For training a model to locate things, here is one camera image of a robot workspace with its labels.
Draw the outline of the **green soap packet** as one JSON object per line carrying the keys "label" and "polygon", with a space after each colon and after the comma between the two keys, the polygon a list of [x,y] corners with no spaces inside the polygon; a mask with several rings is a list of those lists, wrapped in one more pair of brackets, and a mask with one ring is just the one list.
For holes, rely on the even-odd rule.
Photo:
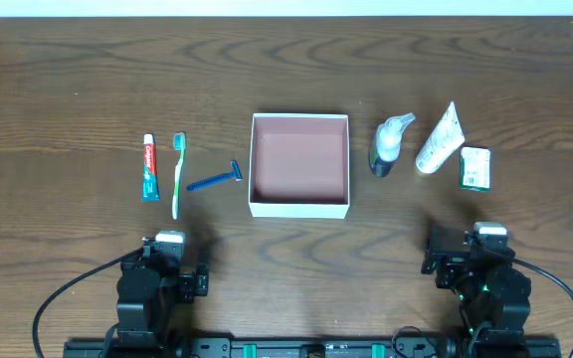
{"label": "green soap packet", "polygon": [[461,150],[460,187],[472,191],[491,188],[491,151],[486,148],[463,147]]}

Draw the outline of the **red teal toothpaste tube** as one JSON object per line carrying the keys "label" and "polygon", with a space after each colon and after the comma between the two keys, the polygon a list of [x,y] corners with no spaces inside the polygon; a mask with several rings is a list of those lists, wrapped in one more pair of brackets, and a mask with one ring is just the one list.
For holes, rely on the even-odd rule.
{"label": "red teal toothpaste tube", "polygon": [[143,135],[143,180],[141,200],[143,202],[159,200],[156,144],[154,135],[151,133]]}

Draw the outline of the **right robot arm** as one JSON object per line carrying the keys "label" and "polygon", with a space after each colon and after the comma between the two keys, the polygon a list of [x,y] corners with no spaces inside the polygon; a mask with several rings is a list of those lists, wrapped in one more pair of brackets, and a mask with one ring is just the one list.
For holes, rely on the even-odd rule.
{"label": "right robot arm", "polygon": [[512,265],[505,226],[476,222],[469,231],[433,225],[421,273],[459,298],[471,343],[518,344],[531,308],[531,280]]}

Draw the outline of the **green white toothbrush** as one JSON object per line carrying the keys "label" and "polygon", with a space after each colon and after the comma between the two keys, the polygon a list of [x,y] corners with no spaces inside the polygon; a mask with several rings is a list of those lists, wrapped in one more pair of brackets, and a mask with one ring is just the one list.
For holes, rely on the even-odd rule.
{"label": "green white toothbrush", "polygon": [[173,136],[173,147],[176,151],[179,152],[179,158],[174,168],[174,190],[171,206],[172,219],[174,221],[176,221],[179,217],[180,182],[186,152],[186,145],[186,134],[183,131],[175,133]]}

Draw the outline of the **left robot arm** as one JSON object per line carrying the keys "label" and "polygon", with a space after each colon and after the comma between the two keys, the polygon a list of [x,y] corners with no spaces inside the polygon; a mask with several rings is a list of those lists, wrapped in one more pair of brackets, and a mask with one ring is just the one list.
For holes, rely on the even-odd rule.
{"label": "left robot arm", "polygon": [[182,243],[147,238],[139,254],[120,263],[116,309],[121,345],[138,350],[168,347],[176,306],[208,294],[209,258],[199,255],[195,269],[185,271],[183,255]]}

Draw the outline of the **clear spray bottle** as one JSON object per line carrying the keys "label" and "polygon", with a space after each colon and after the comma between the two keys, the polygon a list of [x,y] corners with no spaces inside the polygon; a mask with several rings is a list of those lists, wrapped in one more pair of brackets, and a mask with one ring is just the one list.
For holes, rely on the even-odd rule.
{"label": "clear spray bottle", "polygon": [[377,127],[368,155],[375,176],[385,177],[390,173],[400,154],[403,133],[415,118],[413,112],[391,116]]}

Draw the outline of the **white cream tube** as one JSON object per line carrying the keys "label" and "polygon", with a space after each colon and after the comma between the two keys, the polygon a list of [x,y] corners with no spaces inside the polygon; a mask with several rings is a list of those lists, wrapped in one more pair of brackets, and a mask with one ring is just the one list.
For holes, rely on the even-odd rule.
{"label": "white cream tube", "polygon": [[423,174],[435,173],[465,142],[465,135],[453,101],[433,129],[416,157],[416,167]]}

